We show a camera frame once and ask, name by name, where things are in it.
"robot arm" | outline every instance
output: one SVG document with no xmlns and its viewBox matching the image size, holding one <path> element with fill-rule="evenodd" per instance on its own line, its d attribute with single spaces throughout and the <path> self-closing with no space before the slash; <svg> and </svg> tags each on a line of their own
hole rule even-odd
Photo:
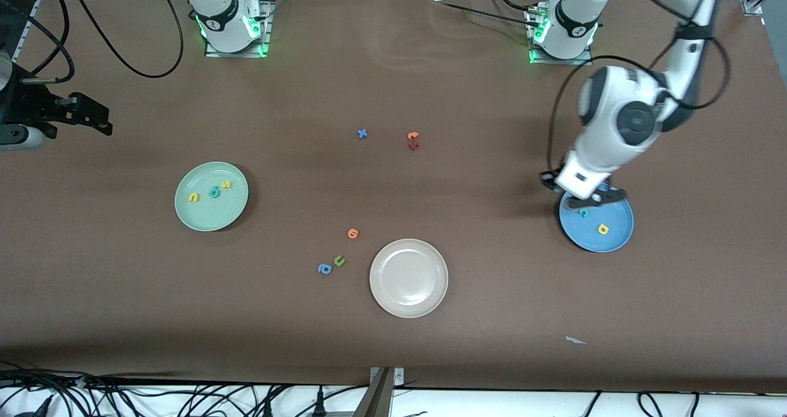
<svg viewBox="0 0 787 417">
<path fill-rule="evenodd" d="M 2 0 L 0 20 L 20 24 L 29 17 L 25 11 L 36 0 Z M 11 61 L 3 50 L 8 43 L 0 35 L 0 151 L 30 149 L 57 137 L 53 122 L 84 125 L 105 136 L 112 135 L 109 109 L 80 92 L 67 98 L 52 94 L 46 83 Z"/>
<path fill-rule="evenodd" d="M 607 66 L 588 78 L 580 92 L 578 108 L 585 130 L 568 152 L 559 175 L 542 175 L 547 186 L 562 188 L 574 196 L 573 207 L 613 202 L 625 196 L 622 191 L 610 196 L 598 187 L 613 171 L 649 148 L 661 132 L 677 128 L 689 118 L 691 109 L 682 108 L 676 99 L 689 105 L 697 102 L 717 0 L 664 3 L 683 16 L 692 17 L 692 22 L 678 22 L 669 66 L 663 73 Z M 598 19 L 598 10 L 592 8 L 587 15 L 595 16 L 590 19 L 594 21 Z M 555 38 L 570 34 L 559 19 L 557 22 L 553 28 L 563 31 L 556 31 Z"/>
<path fill-rule="evenodd" d="M 220 52 L 234 53 L 261 36 L 259 0 L 189 0 L 202 35 Z"/>
</svg>

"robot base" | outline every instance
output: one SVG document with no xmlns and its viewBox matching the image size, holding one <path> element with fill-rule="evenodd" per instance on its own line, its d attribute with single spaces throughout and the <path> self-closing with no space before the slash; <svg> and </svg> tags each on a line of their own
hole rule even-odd
<svg viewBox="0 0 787 417">
<path fill-rule="evenodd" d="M 546 8 L 546 2 L 539 2 L 539 5 L 536 7 L 530 7 L 527 11 L 524 11 L 525 21 L 526 22 L 536 22 L 537 24 L 543 24 L 546 15 L 548 15 L 548 10 Z M 529 50 L 531 52 L 529 55 L 531 56 L 531 63 L 548 63 L 552 65 L 581 65 L 583 62 L 587 61 L 591 58 L 590 47 L 585 48 L 581 55 L 577 56 L 576 58 L 554 58 L 553 56 L 549 55 L 544 48 L 542 48 L 539 44 L 534 41 L 536 37 L 536 33 L 540 31 L 539 27 L 528 27 L 528 44 Z M 593 62 L 587 62 L 585 65 L 592 65 Z"/>
<path fill-rule="evenodd" d="M 275 0 L 259 0 L 259 15 L 267 16 L 259 21 L 259 38 L 251 42 L 245 49 L 239 52 L 226 53 L 216 50 L 209 42 L 205 43 L 205 57 L 224 57 L 224 58 L 262 58 L 267 57 L 267 50 L 271 44 L 271 32 L 273 30 L 273 17 L 271 13 L 275 9 Z"/>
</svg>

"table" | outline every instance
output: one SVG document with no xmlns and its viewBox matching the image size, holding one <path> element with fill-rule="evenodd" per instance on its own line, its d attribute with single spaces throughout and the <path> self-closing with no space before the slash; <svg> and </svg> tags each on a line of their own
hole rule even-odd
<svg viewBox="0 0 787 417">
<path fill-rule="evenodd" d="M 719 11 L 728 92 L 615 174 L 635 235 L 597 255 L 563 237 L 537 177 L 568 67 L 529 64 L 515 24 L 431 0 L 287 0 L 268 58 L 215 59 L 173 1 L 183 63 L 146 80 L 67 0 L 77 73 L 51 89 L 106 104 L 115 133 L 63 127 L 2 155 L 3 357 L 189 379 L 350 384 L 398 365 L 418 386 L 787 387 L 787 94 L 764 26 L 736 2 Z M 171 64 L 164 0 L 87 2 L 131 64 Z M 37 17 L 59 34 L 59 13 L 50 1 Z M 641 62 L 674 26 L 646 0 L 612 0 L 604 21 L 595 53 Z M 32 34 L 20 61 L 49 50 Z M 716 53 L 707 65 L 703 95 L 721 77 Z M 557 154 L 595 69 L 568 88 Z M 230 228 L 194 232 L 172 196 L 213 160 L 243 170 L 250 203 Z M 421 319 L 385 313 L 368 286 L 376 252 L 402 237 L 449 266 L 444 302 Z M 337 254 L 346 265 L 318 274 Z"/>
</svg>

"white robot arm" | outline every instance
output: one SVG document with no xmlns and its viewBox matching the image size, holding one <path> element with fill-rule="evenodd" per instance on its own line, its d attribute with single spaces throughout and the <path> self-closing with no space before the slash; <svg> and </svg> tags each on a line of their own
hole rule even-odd
<svg viewBox="0 0 787 417">
<path fill-rule="evenodd" d="M 593 36 L 606 1 L 550 0 L 552 24 L 542 47 L 557 58 L 579 55 Z M 605 194 L 598 187 L 613 171 L 649 148 L 661 132 L 685 122 L 697 102 L 717 0 L 664 3 L 691 17 L 691 22 L 678 22 L 667 69 L 653 73 L 607 66 L 588 78 L 578 108 L 585 130 L 568 152 L 559 174 L 542 174 L 545 185 L 574 196 L 573 207 L 613 202 L 625 196 L 624 192 Z"/>
<path fill-rule="evenodd" d="M 189 0 L 202 34 L 225 53 L 239 52 L 261 35 L 259 0 Z"/>
</svg>

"cable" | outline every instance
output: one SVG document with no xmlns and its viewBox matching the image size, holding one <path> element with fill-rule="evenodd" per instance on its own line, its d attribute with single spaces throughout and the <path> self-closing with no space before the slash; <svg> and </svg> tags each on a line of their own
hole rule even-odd
<svg viewBox="0 0 787 417">
<path fill-rule="evenodd" d="M 273 415 L 272 407 L 271 407 L 271 403 L 272 403 L 273 399 L 278 397 L 279 394 L 284 392 L 286 389 L 292 388 L 293 386 L 295 386 L 295 385 L 294 384 L 281 384 L 281 386 L 279 386 L 278 389 L 276 389 L 275 387 L 271 387 L 270 389 L 267 390 L 267 394 L 265 395 L 265 398 L 262 399 L 262 402 L 258 406 L 255 406 L 254 408 L 252 408 L 252 410 L 249 411 L 246 415 L 251 414 L 251 415 L 256 417 L 256 415 L 258 415 L 260 412 L 264 416 L 265 415 Z"/>
<path fill-rule="evenodd" d="M 12 399 L 12 398 L 13 398 L 15 395 L 19 394 L 19 393 L 20 393 L 20 392 L 22 392 L 22 391 L 26 391 L 26 390 L 27 390 L 27 389 L 25 389 L 25 388 L 20 388 L 20 389 L 17 389 L 17 391 L 15 391 L 13 394 L 11 394 L 11 395 L 9 395 L 8 397 L 6 397 L 6 399 L 5 399 L 5 400 L 3 400 L 3 401 L 2 401 L 2 403 L 0 403 L 0 409 L 2 409 L 2 408 L 3 408 L 3 406 L 5 406 L 5 405 L 6 405 L 6 403 L 8 403 L 8 402 L 9 402 L 9 400 L 11 400 L 11 399 Z"/>
<path fill-rule="evenodd" d="M 585 410 L 585 414 L 582 415 L 582 417 L 590 417 L 590 413 L 593 412 L 593 407 L 596 406 L 596 401 L 599 397 L 601 397 L 600 389 L 596 391 L 596 395 L 593 396 L 593 400 L 590 401 L 590 405 L 588 405 L 588 408 Z"/>
<path fill-rule="evenodd" d="M 60 11 L 63 16 L 63 34 L 60 36 L 60 43 L 61 45 L 65 45 L 65 41 L 68 39 L 68 31 L 71 30 L 71 19 L 68 18 L 68 8 L 65 5 L 65 0 L 57 0 L 60 3 Z M 48 64 L 57 56 L 57 53 L 60 52 L 60 48 L 55 47 L 54 50 L 47 56 L 39 66 L 35 67 L 30 73 L 32 75 L 38 75 Z"/>
<path fill-rule="evenodd" d="M 41 32 L 44 33 L 44 35 L 49 37 L 50 41 L 52 41 L 52 43 L 63 53 L 63 57 L 65 58 L 65 61 L 68 64 L 68 73 L 67 73 L 67 75 L 65 75 L 65 77 L 59 77 L 59 78 L 53 79 L 53 83 L 61 84 L 63 82 L 70 81 L 71 78 L 74 77 L 74 73 L 76 72 L 76 67 L 74 66 L 73 59 L 71 59 L 71 55 L 65 49 L 63 44 L 60 43 L 60 41 L 57 39 L 57 37 L 55 37 L 50 32 L 50 30 L 47 30 L 47 28 L 44 25 L 40 24 L 39 21 L 37 21 L 36 19 L 34 19 L 31 16 L 28 16 L 27 13 L 23 13 L 22 11 L 20 11 L 18 8 L 14 7 L 14 5 L 9 3 L 8 1 L 0 0 L 0 5 L 3 5 L 4 7 L 8 8 L 11 11 L 14 11 L 14 13 L 20 14 L 20 16 L 23 16 L 25 19 L 28 19 L 28 22 L 30 22 L 34 27 L 39 28 L 39 30 L 41 30 Z"/>
<path fill-rule="evenodd" d="M 692 392 L 694 395 L 694 403 L 691 405 L 691 411 L 689 411 L 689 417 L 694 417 L 694 413 L 697 412 L 697 406 L 700 405 L 700 393 L 699 392 Z"/>
<path fill-rule="evenodd" d="M 566 87 L 568 86 L 568 83 L 571 81 L 571 78 L 573 78 L 574 75 L 579 71 L 579 69 L 582 69 L 583 66 L 587 65 L 588 63 L 594 60 L 602 60 L 602 59 L 610 59 L 610 60 L 617 60 L 620 62 L 626 62 L 629 63 L 630 65 L 637 66 L 642 70 L 646 69 L 644 66 L 641 66 L 639 63 L 624 57 L 620 57 L 617 55 L 599 55 L 585 60 L 584 62 L 580 63 L 578 66 L 574 67 L 574 69 L 572 69 L 570 73 L 568 73 L 566 78 L 563 79 L 563 83 L 560 84 L 560 89 L 557 92 L 557 97 L 555 97 L 555 102 L 553 103 L 552 106 L 552 114 L 549 116 L 549 125 L 548 125 L 547 140 L 546 140 L 546 165 L 548 170 L 554 170 L 552 166 L 552 151 L 553 151 L 553 143 L 555 137 L 555 120 L 557 118 L 557 108 L 559 108 L 560 100 L 563 98 L 563 92 L 566 91 Z"/>
<path fill-rule="evenodd" d="M 369 386 L 368 384 L 359 384 L 359 386 L 351 386 L 349 388 L 340 389 L 340 390 L 338 390 L 336 392 L 331 392 L 330 394 L 326 395 L 325 398 L 323 399 L 323 401 L 326 401 L 326 400 L 330 399 L 331 397 L 334 397 L 334 395 L 339 395 L 339 394 L 342 394 L 343 392 L 351 391 L 353 389 L 368 388 L 368 386 Z M 307 412 L 309 412 L 309 409 L 314 408 L 315 405 L 317 405 L 317 402 L 312 403 L 312 405 L 309 405 L 306 408 L 304 408 L 303 411 L 298 412 L 298 414 L 295 414 L 295 417 L 301 417 L 301 415 L 306 414 Z"/>
<path fill-rule="evenodd" d="M 694 417 L 694 413 L 697 412 L 697 406 L 700 405 L 700 393 L 692 392 L 692 395 L 694 395 L 694 402 L 692 403 L 691 411 L 689 411 L 689 417 Z M 661 414 L 661 408 L 658 407 L 658 403 L 655 402 L 653 395 L 651 395 L 650 392 L 643 391 L 637 394 L 637 405 L 639 405 L 640 409 L 642 410 L 642 412 L 644 412 L 645 415 L 647 415 L 647 417 L 655 417 L 655 416 L 650 412 L 647 412 L 647 410 L 644 408 L 644 405 L 642 403 L 642 397 L 649 398 L 650 402 L 653 403 L 653 408 L 655 408 L 655 412 L 657 412 L 658 417 L 663 417 L 663 415 Z"/>
<path fill-rule="evenodd" d="M 487 13 L 487 11 L 480 11 L 480 10 L 474 10 L 473 8 L 461 7 L 460 5 L 454 5 L 453 3 L 442 2 L 442 4 L 447 6 L 447 7 L 457 8 L 458 10 L 470 11 L 470 13 L 476 13 L 476 14 L 481 14 L 483 16 L 494 17 L 495 19 L 503 19 L 504 21 L 517 22 L 517 23 L 521 23 L 522 25 L 526 25 L 526 26 L 539 26 L 539 24 L 537 24 L 536 22 L 526 22 L 526 21 L 523 21 L 523 20 L 520 20 L 520 19 L 514 19 L 514 18 L 506 17 L 506 16 L 500 16 L 499 14 Z"/>
<path fill-rule="evenodd" d="M 209 406 L 204 411 L 199 412 L 202 417 L 217 417 L 219 415 L 226 417 L 226 412 L 224 410 L 216 409 L 219 406 L 225 405 L 225 403 L 233 406 L 234 409 L 239 412 L 238 415 L 245 415 L 246 417 L 248 417 L 248 415 L 257 414 L 259 407 L 263 405 L 259 400 L 255 400 L 253 408 L 247 411 L 238 406 L 238 403 L 235 403 L 231 399 L 233 394 L 238 394 L 238 392 L 246 388 L 253 388 L 253 383 L 208 384 L 202 387 L 197 386 L 194 391 L 178 390 L 146 394 L 145 392 L 138 392 L 133 389 L 121 389 L 113 378 L 97 377 L 80 371 L 27 369 L 14 363 L 3 361 L 0 361 L 0 363 L 14 368 L 11 370 L 0 370 L 0 380 L 11 380 L 12 382 L 11 384 L 0 386 L 0 389 L 7 387 L 18 388 L 17 391 L 12 393 L 11 397 L 6 398 L 5 402 L 2 403 L 0 407 L 8 403 L 12 397 L 15 397 L 15 395 L 20 394 L 22 391 L 40 389 L 53 389 L 59 397 L 64 399 L 68 415 L 72 417 L 78 417 L 73 415 L 73 409 L 71 409 L 72 405 L 76 406 L 79 412 L 81 412 L 82 417 L 92 417 L 96 412 L 99 412 L 99 415 L 123 416 L 129 415 L 129 411 L 134 417 L 146 417 L 143 412 L 136 408 L 132 400 L 132 395 L 137 395 L 137 397 L 160 397 L 160 395 L 169 394 L 189 395 L 189 399 L 186 400 L 178 414 L 179 417 L 197 414 L 195 410 L 200 408 L 208 397 L 216 397 L 216 400 L 209 403 Z M 269 405 L 270 400 L 281 394 L 283 390 L 290 386 L 292 386 L 292 384 L 284 384 L 284 386 L 274 386 L 270 389 L 266 396 L 267 404 Z M 219 393 L 219 391 L 227 387 L 230 387 L 231 390 L 225 394 Z M 95 392 L 98 392 L 101 397 L 96 397 Z M 107 413 L 101 413 L 99 411 L 99 403 L 102 403 L 104 400 L 107 401 L 112 411 Z"/>
<path fill-rule="evenodd" d="M 702 6 L 702 0 L 698 0 L 697 1 L 697 5 L 694 5 L 694 10 L 692 10 L 691 16 L 689 16 L 689 19 L 687 21 L 690 25 L 698 26 L 697 22 L 694 22 L 694 17 L 696 17 L 697 13 L 699 13 L 701 6 Z M 672 10 L 672 8 L 669 8 L 669 10 L 667 10 L 667 12 L 669 12 L 669 13 L 672 13 L 672 11 L 674 11 L 674 10 Z M 655 56 L 655 58 L 650 63 L 650 66 L 647 67 L 647 69 L 652 70 L 655 67 L 655 64 L 657 64 L 658 61 L 660 61 L 664 57 L 664 55 L 666 55 L 666 53 L 668 53 L 672 49 L 672 47 L 674 47 L 675 42 L 677 42 L 677 41 L 678 40 L 673 37 L 672 41 L 670 41 L 669 44 L 667 44 L 666 47 L 664 47 L 664 49 L 660 53 L 658 53 L 658 56 Z"/>
<path fill-rule="evenodd" d="M 520 10 L 520 11 L 528 11 L 529 7 L 534 7 L 534 6 L 539 4 L 538 2 L 535 2 L 533 5 L 528 5 L 527 7 L 523 7 L 521 5 L 517 5 L 514 2 L 511 2 L 510 0 L 502 0 L 502 1 L 505 2 L 505 4 L 508 5 L 509 7 L 514 8 L 515 10 Z"/>
<path fill-rule="evenodd" d="M 686 16 L 685 14 L 678 12 L 677 10 L 675 10 L 675 8 L 672 8 L 669 5 L 665 5 L 660 0 L 650 0 L 650 1 L 653 2 L 658 8 L 661 8 L 662 10 L 667 11 L 667 13 L 672 14 L 672 16 L 680 17 L 686 22 L 692 22 L 692 17 Z"/>
<path fill-rule="evenodd" d="M 175 63 L 171 67 L 169 67 L 169 69 L 167 69 L 165 72 L 160 74 L 143 73 L 140 70 L 136 69 L 134 66 L 130 66 L 130 64 L 126 61 L 126 59 L 123 58 L 123 56 L 121 56 L 121 53 L 117 52 L 115 47 L 112 45 L 112 42 L 110 42 L 106 34 L 104 34 L 104 31 L 101 30 L 101 26 L 98 24 L 98 22 L 96 22 L 95 17 L 93 17 L 93 13 L 91 13 L 90 9 L 87 7 L 87 3 L 85 3 L 84 0 L 79 0 L 79 4 L 82 5 L 82 8 L 85 10 L 85 14 L 87 14 L 87 18 L 90 19 L 90 22 L 93 24 L 93 27 L 95 27 L 96 31 L 98 31 L 98 35 L 101 36 L 102 39 L 104 39 L 104 43 L 106 44 L 107 47 L 109 47 L 109 50 L 112 52 L 112 54 L 115 55 L 115 57 L 121 61 L 121 64 L 123 64 L 126 68 L 132 70 L 137 75 L 141 77 L 146 77 L 148 79 L 159 79 L 168 76 L 172 71 L 175 71 L 175 68 L 177 68 L 180 65 L 180 61 L 181 59 L 183 59 L 183 29 L 180 28 L 180 19 L 178 18 L 177 12 L 175 12 L 175 7 L 174 5 L 172 5 L 171 0 L 167 0 L 167 5 L 169 5 L 169 11 L 172 11 L 172 17 L 174 17 L 175 24 L 178 27 L 178 36 L 180 37 L 180 49 L 178 52 L 178 58 L 175 60 Z"/>
<path fill-rule="evenodd" d="M 640 406 L 640 409 L 642 409 L 642 412 L 644 412 L 647 417 L 655 416 L 650 412 L 647 412 L 647 410 L 644 408 L 644 405 L 642 405 L 642 397 L 647 397 L 650 399 L 650 402 L 653 403 L 653 408 L 655 408 L 655 412 L 657 412 L 658 417 L 664 417 L 663 414 L 661 414 L 661 408 L 658 407 L 658 403 L 655 402 L 653 395 L 650 395 L 650 392 L 639 392 L 639 394 L 637 394 L 637 405 Z"/>
</svg>

